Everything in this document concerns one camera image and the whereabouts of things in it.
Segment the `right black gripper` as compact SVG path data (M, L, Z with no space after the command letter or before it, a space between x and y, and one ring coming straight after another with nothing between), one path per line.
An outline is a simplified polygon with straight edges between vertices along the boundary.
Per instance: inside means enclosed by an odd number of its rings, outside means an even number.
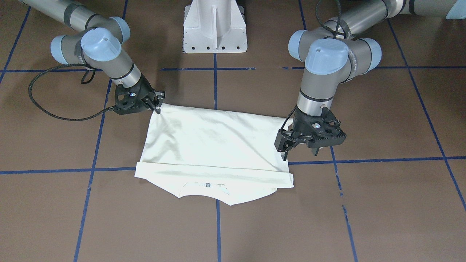
M119 83L115 92L117 94L129 94L130 96L144 99L146 109L157 114L161 113L161 107L165 100L165 91L154 91L143 75L138 82L131 87L125 88L122 83Z

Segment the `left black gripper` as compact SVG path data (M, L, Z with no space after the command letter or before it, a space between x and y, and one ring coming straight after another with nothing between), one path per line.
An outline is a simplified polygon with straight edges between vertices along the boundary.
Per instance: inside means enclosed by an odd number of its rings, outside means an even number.
M298 146L299 144L306 144L307 141L312 139L311 124L320 122L322 120L336 119L335 115L330 109L324 107L318 116L308 115L301 111L298 107L295 108L293 118L293 130L285 131L279 129L276 139L275 148L281 153L283 161L287 160L288 153Z

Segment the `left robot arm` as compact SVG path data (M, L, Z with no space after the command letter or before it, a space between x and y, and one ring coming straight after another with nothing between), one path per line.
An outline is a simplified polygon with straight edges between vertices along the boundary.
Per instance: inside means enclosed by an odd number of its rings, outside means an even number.
M306 144L314 155L323 147L340 145L346 139L341 123L331 112L333 97L339 84L368 73L379 65L382 50L370 38L356 36L374 25L399 14L464 19L464 0L365 0L342 12L336 1L338 15L326 22L316 19L319 28L299 30L288 43L289 54L304 62L297 105L278 130L275 148L287 160L288 153Z

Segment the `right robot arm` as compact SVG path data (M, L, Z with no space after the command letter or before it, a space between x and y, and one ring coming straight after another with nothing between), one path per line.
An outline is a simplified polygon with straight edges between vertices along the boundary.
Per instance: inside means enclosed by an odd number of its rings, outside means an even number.
M103 70L115 83L115 104L104 109L117 114L161 113L165 92L153 89L123 49L130 28L121 17L105 18L71 0L24 0L23 3L75 30L76 35L53 38L50 51L60 63L56 69L85 67Z

